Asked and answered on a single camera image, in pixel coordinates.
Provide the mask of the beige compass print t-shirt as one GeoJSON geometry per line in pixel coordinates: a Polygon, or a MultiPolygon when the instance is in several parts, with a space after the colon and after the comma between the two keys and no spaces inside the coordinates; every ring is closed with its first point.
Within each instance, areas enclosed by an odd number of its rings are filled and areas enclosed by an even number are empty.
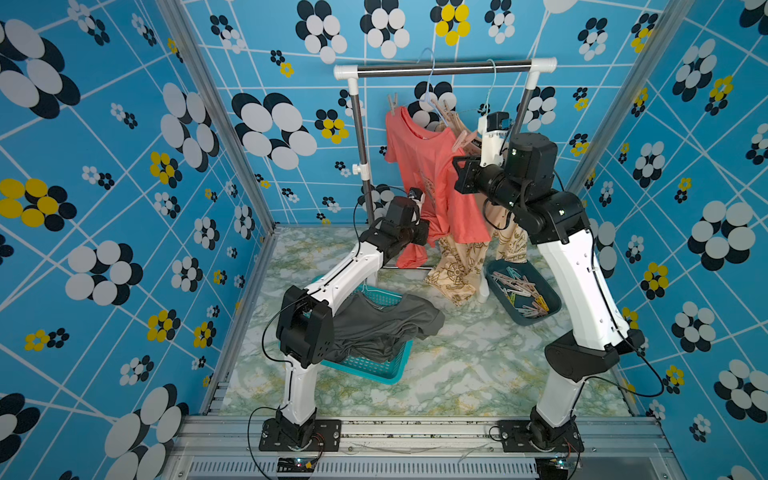
{"type": "Polygon", "coordinates": [[[437,241],[441,258],[435,268],[426,276],[426,283],[454,305],[461,306],[471,298],[484,299],[488,296],[483,268],[491,241],[496,239],[497,260],[524,263],[528,259],[529,236],[515,221],[514,215],[501,206],[487,201],[482,193],[474,195],[473,213],[480,220],[472,233],[481,236],[480,242],[459,243],[452,234],[437,241]]]}

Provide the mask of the mint green wire hanger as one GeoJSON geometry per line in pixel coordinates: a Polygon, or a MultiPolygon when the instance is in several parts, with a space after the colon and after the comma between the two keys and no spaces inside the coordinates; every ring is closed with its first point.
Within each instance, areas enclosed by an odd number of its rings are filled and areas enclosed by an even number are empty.
{"type": "Polygon", "coordinates": [[[487,61],[490,63],[492,67],[493,79],[490,84],[490,87],[487,90],[485,101],[483,102],[483,106],[485,107],[485,109],[480,111],[479,116],[477,118],[477,124],[476,124],[477,130],[480,130],[481,123],[486,119],[487,115],[491,112],[490,98],[497,83],[497,76],[498,76],[497,63],[492,58],[488,58],[487,61]]]}

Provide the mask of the blue wire hanger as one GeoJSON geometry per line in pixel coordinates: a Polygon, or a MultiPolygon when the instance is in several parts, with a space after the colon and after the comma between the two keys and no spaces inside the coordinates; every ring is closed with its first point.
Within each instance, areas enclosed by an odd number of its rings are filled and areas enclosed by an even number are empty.
{"type": "MultiPolygon", "coordinates": [[[[422,61],[426,62],[430,69],[427,75],[427,88],[434,88],[432,83],[432,77],[435,73],[435,67],[436,67],[436,58],[435,53],[432,48],[426,47],[424,48],[421,53],[419,54],[418,63],[421,63],[422,61]]],[[[442,121],[442,123],[448,127],[449,122],[445,118],[444,110],[442,109],[443,105],[438,100],[438,96],[435,96],[435,98],[432,98],[432,95],[434,94],[434,91],[427,90],[424,94],[424,100],[432,107],[432,109],[436,112],[438,115],[438,118],[442,121]]]]}

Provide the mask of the dark grey garment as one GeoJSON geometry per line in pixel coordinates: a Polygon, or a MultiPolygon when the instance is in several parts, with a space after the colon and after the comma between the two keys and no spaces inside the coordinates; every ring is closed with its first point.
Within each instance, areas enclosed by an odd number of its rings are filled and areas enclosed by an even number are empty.
{"type": "Polygon", "coordinates": [[[391,361],[405,343],[436,335],[444,322],[444,313],[419,296],[405,294],[397,305],[381,308],[355,293],[333,318],[334,342],[326,359],[342,362],[354,356],[391,361]]]}

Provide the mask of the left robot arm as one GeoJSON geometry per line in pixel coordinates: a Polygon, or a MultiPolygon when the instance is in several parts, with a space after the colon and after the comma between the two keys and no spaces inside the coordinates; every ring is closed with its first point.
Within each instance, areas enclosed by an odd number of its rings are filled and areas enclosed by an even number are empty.
{"type": "Polygon", "coordinates": [[[275,419],[289,446],[303,448],[315,433],[318,368],[333,345],[334,317],[343,302],[407,245],[426,243],[424,198],[417,188],[395,197],[385,216],[361,233],[356,246],[333,269],[304,288],[292,286],[285,292],[276,338],[286,382],[275,419]]]}

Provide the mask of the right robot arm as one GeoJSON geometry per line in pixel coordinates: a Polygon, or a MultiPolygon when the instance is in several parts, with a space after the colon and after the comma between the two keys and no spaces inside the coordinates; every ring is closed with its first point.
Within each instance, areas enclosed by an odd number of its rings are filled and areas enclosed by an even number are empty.
{"type": "Polygon", "coordinates": [[[554,274],[572,328],[545,349],[549,376],[525,436],[542,452],[562,444],[581,452],[575,406],[585,383],[599,379],[644,336],[623,322],[581,201],[553,186],[556,157],[556,145],[541,134],[492,131],[482,136],[480,156],[457,157],[453,165],[456,190],[482,193],[510,211],[554,274]]]}

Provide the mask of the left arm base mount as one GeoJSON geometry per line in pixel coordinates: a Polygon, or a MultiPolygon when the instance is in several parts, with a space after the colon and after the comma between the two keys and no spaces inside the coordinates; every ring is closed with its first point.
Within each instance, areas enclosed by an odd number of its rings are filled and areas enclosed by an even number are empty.
{"type": "Polygon", "coordinates": [[[268,419],[262,427],[258,449],[263,452],[337,452],[341,440],[342,421],[308,420],[297,426],[286,420],[268,419]]]}

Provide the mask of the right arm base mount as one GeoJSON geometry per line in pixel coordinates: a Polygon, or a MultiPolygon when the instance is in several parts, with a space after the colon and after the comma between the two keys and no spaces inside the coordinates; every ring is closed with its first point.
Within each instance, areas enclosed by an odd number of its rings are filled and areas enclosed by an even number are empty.
{"type": "Polygon", "coordinates": [[[507,453],[583,453],[575,418],[559,427],[541,420],[500,420],[496,426],[507,453]]]}

